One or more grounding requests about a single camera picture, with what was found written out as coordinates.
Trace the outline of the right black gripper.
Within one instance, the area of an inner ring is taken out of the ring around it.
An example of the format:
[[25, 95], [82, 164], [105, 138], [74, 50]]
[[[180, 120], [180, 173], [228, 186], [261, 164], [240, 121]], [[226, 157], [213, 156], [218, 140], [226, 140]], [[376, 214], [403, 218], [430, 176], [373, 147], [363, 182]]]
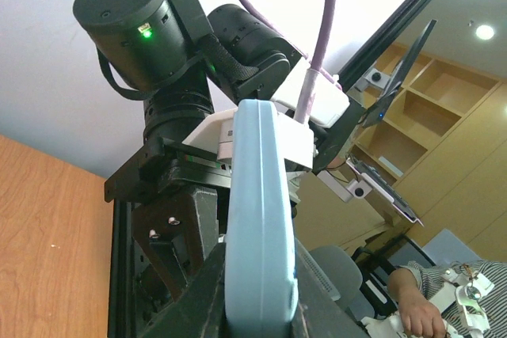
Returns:
[[104, 183], [107, 202], [150, 202], [134, 210], [133, 235], [174, 301], [218, 244], [213, 188], [230, 186], [216, 154], [166, 138], [145, 142]]

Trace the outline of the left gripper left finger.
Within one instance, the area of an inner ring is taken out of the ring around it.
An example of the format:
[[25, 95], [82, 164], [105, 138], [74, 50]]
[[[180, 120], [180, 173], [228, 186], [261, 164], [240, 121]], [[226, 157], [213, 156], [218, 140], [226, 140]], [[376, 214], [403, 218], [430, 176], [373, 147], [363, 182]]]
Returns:
[[225, 244], [211, 251], [177, 302], [149, 324], [143, 337], [226, 337], [224, 298]]

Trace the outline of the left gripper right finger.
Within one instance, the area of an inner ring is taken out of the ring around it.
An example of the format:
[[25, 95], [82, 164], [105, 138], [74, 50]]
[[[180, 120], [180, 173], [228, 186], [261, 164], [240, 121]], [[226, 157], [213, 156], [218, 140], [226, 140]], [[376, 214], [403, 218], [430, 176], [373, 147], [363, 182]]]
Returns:
[[305, 248], [297, 241], [296, 273], [299, 301], [291, 323], [290, 337], [368, 337], [368, 334], [333, 302], [310, 266]]

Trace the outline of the light blue phone case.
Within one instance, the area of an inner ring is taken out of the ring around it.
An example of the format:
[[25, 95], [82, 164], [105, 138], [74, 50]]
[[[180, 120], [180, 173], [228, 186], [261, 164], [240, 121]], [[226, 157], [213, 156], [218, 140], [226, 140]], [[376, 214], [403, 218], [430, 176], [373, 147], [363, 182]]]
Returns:
[[224, 275], [233, 337], [287, 337], [298, 301], [295, 237], [284, 158], [269, 101], [234, 114]]

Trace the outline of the monitor on arm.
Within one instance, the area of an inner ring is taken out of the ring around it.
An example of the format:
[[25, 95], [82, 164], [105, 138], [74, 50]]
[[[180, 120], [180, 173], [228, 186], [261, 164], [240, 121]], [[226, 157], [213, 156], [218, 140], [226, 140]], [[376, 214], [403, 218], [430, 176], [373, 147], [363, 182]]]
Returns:
[[379, 96], [374, 103], [366, 109], [362, 119], [358, 122], [360, 126], [368, 128], [383, 120], [436, 23], [437, 20], [432, 19], [425, 26], [421, 35], [397, 62], [390, 74], [385, 74], [377, 70], [375, 66], [371, 66], [360, 80], [356, 82], [354, 87], [360, 92], [364, 92], [368, 87], [380, 90]]

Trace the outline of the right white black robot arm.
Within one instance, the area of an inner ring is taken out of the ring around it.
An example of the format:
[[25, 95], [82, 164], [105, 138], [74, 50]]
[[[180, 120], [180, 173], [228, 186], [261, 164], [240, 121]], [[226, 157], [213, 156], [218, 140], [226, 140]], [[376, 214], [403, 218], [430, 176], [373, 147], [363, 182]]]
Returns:
[[268, 100], [301, 54], [233, 4], [205, 13], [199, 0], [75, 0], [73, 14], [110, 86], [143, 102], [143, 146], [105, 182], [105, 200], [134, 204], [150, 280], [178, 299], [215, 246], [231, 186], [231, 167], [189, 143], [214, 112], [209, 85], [234, 103]]

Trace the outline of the operator forearm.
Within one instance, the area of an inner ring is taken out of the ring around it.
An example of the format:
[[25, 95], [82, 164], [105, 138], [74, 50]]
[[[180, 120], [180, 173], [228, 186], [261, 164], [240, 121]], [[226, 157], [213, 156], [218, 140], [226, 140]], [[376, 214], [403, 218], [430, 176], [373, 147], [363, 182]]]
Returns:
[[387, 288], [400, 313], [434, 310], [434, 305], [419, 290], [415, 276], [406, 268], [396, 269], [389, 275]]

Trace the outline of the operator hand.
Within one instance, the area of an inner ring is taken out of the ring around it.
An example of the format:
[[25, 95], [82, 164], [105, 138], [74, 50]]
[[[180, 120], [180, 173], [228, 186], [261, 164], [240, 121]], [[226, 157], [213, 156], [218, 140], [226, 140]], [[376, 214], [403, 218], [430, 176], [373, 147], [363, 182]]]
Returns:
[[426, 299], [400, 302], [398, 310], [408, 336], [446, 337], [446, 328], [439, 310]]

